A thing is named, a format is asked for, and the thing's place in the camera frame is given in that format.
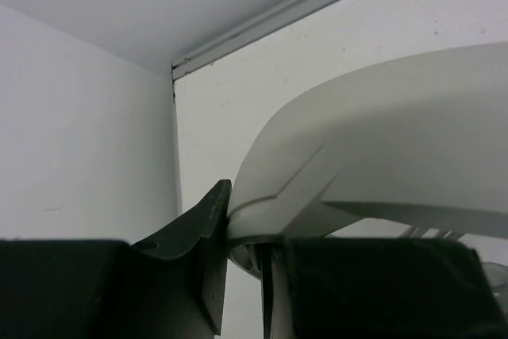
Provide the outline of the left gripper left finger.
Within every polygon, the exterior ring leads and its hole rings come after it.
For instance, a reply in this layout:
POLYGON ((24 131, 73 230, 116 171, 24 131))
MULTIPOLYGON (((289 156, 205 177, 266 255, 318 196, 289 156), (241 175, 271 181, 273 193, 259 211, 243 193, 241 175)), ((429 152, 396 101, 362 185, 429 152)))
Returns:
POLYGON ((2 337, 216 337, 231 188, 217 182, 193 208, 133 245, 2 240, 2 337))

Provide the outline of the white grey headphones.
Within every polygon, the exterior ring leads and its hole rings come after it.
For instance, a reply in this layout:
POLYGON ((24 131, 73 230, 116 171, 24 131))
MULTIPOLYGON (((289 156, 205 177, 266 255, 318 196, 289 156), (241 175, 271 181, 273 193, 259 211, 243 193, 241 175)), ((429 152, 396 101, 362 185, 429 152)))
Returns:
POLYGON ((507 236, 507 45, 449 48, 341 75, 264 125, 233 184, 230 260, 365 218, 507 236))

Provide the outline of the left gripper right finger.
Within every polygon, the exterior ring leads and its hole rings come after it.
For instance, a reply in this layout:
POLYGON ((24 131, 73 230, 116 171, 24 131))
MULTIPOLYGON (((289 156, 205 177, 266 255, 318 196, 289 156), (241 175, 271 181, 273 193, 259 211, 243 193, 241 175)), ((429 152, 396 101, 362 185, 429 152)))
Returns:
POLYGON ((455 241, 292 239, 260 246, 266 338, 504 338, 479 257, 455 241))

